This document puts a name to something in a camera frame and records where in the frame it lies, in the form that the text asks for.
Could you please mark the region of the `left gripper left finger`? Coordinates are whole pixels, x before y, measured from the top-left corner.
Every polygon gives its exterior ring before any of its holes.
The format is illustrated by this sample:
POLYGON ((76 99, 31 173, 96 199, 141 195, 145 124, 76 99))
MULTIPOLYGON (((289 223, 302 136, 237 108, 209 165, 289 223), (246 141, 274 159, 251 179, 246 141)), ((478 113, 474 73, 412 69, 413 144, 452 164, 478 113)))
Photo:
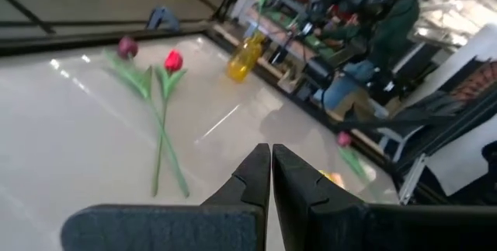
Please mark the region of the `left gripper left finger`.
POLYGON ((70 216, 65 250, 264 250, 271 152, 258 144, 200 205, 100 204, 70 216))

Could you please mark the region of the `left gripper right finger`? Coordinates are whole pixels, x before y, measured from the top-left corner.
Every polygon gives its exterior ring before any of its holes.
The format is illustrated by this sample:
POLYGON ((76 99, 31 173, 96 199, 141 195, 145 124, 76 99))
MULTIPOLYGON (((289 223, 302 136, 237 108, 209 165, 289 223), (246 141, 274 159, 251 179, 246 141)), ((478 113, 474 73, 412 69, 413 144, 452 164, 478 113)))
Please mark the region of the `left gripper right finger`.
POLYGON ((496 251, 495 207, 367 203, 282 144, 273 188, 287 250, 496 251))

